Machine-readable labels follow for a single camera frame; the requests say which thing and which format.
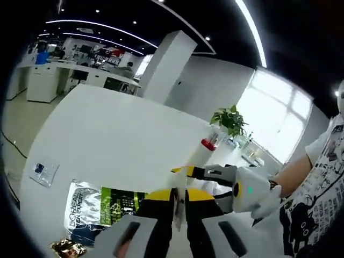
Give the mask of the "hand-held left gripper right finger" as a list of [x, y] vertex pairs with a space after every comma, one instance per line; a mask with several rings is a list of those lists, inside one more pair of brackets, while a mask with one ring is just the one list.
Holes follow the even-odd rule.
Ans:
[[193, 257], [280, 256], [270, 237], [236, 216], [222, 214], [213, 196], [203, 190], [187, 190], [185, 215]]

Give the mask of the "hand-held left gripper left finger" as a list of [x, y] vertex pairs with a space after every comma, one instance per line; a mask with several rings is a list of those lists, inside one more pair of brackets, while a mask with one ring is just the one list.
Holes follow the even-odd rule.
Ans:
[[172, 237], [175, 189], [156, 190], [136, 215], [125, 215], [96, 237], [90, 257], [166, 257]]

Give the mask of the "person's right hand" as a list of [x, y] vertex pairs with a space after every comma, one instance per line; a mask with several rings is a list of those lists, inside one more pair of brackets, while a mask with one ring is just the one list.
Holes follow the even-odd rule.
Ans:
[[257, 208], [251, 212], [252, 219], [261, 219], [269, 216], [274, 210], [276, 210], [281, 203], [281, 191], [282, 187], [277, 185], [273, 187], [267, 195], [265, 195], [261, 201], [258, 202]]

